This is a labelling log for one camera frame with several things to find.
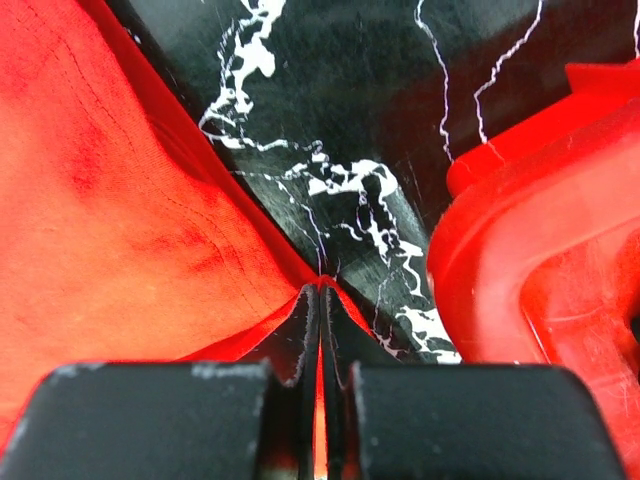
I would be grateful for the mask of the red plastic bin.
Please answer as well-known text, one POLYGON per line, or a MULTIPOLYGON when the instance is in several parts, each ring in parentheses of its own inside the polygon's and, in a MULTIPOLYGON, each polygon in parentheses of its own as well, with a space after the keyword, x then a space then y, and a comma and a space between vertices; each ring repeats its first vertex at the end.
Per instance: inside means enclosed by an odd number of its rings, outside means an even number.
POLYGON ((450 167, 428 249, 473 363, 566 367, 639 475, 639 64, 570 64, 570 93, 450 167))

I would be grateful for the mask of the red t shirt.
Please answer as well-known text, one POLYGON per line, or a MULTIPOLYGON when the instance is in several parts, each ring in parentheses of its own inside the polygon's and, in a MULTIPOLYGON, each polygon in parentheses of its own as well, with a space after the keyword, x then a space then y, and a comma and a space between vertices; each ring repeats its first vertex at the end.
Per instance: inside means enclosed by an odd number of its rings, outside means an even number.
MULTIPOLYGON (((315 273, 102 1, 1 5, 1 458, 76 363, 235 362, 315 273)), ((322 348, 313 477, 329 477, 322 348)))

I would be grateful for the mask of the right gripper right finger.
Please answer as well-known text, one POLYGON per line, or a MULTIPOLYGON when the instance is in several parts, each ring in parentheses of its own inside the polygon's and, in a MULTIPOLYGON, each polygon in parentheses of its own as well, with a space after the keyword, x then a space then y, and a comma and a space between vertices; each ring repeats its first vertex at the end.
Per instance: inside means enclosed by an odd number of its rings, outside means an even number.
POLYGON ((623 479, 601 412, 571 371, 404 364, 320 291, 332 479, 623 479))

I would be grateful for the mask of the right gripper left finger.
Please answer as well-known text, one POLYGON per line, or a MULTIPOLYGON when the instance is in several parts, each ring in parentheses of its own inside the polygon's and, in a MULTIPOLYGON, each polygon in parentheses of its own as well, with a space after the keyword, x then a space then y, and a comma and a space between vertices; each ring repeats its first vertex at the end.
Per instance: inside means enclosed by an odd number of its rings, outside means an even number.
POLYGON ((319 292, 235 362, 76 363, 39 384, 5 479, 310 479, 319 292))

